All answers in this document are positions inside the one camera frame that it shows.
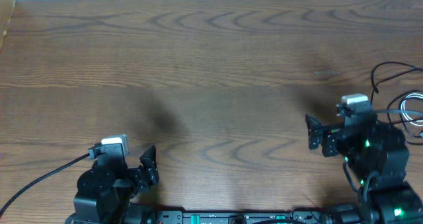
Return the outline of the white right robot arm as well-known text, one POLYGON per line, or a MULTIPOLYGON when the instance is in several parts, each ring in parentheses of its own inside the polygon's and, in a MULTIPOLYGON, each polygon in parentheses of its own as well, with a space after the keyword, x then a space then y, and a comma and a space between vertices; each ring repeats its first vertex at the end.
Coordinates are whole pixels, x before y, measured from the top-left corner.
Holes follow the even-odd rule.
POLYGON ((422 223, 422 200, 404 179, 410 153, 401 130, 376 114, 328 126, 308 114, 305 122, 309 148, 320 147, 325 157, 342 155, 344 171, 360 183, 352 187, 357 203, 326 209, 321 223, 422 223))

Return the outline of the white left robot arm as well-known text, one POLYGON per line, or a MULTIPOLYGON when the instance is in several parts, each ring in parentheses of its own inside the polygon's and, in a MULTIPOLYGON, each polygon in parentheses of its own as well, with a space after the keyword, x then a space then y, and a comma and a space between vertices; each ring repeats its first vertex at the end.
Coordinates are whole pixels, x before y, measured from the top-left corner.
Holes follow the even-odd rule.
POLYGON ((154 145, 139 157, 137 168, 128 168, 124 146, 119 143, 97 143, 89 149, 89 156, 95 162, 77 181, 75 213, 65 220, 66 224, 160 222, 152 208, 130 202, 159 182, 154 145))

